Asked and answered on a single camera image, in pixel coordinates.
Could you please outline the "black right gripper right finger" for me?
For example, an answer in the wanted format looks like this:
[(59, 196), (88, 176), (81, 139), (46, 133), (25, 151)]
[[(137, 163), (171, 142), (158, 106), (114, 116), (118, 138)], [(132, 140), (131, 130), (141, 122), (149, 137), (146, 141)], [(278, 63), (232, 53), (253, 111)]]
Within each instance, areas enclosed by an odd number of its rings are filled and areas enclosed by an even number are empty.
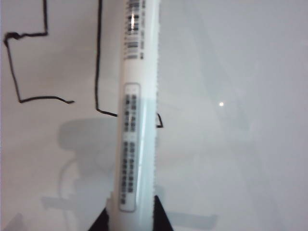
[(154, 218), (153, 231), (173, 231), (173, 227), (158, 197), (154, 196)]

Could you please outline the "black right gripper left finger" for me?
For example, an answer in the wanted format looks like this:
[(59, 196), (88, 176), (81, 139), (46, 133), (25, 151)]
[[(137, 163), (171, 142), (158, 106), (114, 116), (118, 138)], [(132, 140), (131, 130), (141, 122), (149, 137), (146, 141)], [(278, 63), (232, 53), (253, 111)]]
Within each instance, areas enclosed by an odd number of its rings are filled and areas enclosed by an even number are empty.
[(91, 225), (89, 231), (109, 231), (109, 215), (106, 207)]

